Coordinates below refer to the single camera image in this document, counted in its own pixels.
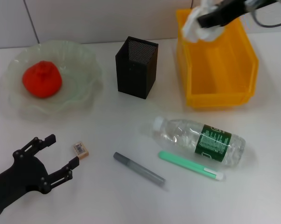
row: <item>gray marker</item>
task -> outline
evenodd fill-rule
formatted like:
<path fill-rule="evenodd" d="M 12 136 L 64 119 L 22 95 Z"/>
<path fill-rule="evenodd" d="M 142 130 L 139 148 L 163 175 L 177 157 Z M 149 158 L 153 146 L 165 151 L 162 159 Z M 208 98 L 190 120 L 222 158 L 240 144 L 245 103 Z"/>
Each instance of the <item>gray marker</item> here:
<path fill-rule="evenodd" d="M 123 163 L 127 167 L 129 167 L 134 172 L 138 173 L 139 175 L 147 178 L 148 180 L 152 181 L 153 183 L 157 184 L 160 187 L 163 187 L 165 183 L 165 179 L 161 176 L 153 173 L 152 171 L 144 168 L 140 164 L 137 164 L 136 162 L 132 161 L 131 159 L 121 155 L 120 153 L 115 153 L 113 157 L 119 161 L 120 163 Z"/>

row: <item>red sponge ball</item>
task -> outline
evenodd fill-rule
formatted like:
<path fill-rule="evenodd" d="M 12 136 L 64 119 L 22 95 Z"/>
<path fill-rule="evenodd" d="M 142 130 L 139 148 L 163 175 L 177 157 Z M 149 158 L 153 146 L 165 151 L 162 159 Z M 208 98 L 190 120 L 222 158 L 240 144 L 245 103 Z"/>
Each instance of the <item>red sponge ball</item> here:
<path fill-rule="evenodd" d="M 46 98 L 59 91 L 62 77 L 52 62 L 40 61 L 25 71 L 22 82 L 34 96 Z"/>

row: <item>plastic water bottle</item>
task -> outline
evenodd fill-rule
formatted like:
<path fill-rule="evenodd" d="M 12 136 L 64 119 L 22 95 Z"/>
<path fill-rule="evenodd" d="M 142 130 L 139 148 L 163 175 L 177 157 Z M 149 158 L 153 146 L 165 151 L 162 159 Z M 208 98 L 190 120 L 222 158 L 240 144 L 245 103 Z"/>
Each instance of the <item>plastic water bottle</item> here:
<path fill-rule="evenodd" d="M 157 117 L 153 124 L 155 139 L 178 145 L 190 153 L 235 166 L 243 154 L 245 140 L 235 134 L 192 120 L 168 121 Z"/>

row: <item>white bottle cap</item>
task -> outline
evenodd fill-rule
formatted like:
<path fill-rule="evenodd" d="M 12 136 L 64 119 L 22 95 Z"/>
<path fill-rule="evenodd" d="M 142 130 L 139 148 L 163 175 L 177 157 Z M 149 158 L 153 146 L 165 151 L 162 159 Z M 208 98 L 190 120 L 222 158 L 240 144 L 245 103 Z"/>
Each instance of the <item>white bottle cap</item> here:
<path fill-rule="evenodd" d="M 164 122 L 164 118 L 163 117 L 155 118 L 155 121 L 153 123 L 153 131 L 159 132 L 163 122 Z"/>

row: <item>pen cap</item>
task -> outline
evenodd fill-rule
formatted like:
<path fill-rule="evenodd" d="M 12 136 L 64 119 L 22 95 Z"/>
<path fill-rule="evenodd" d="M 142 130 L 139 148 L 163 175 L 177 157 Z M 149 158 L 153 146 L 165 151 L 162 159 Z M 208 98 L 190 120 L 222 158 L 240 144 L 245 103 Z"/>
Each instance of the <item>pen cap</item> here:
<path fill-rule="evenodd" d="M 117 153 L 117 152 L 114 153 L 113 157 L 114 157 L 117 161 L 119 161 L 120 163 L 123 163 L 124 165 L 127 165 L 128 162 L 129 162 L 129 160 L 130 160 L 130 159 L 128 159 L 127 157 L 125 157 L 125 156 L 123 156 L 123 155 L 121 155 L 120 153 Z"/>

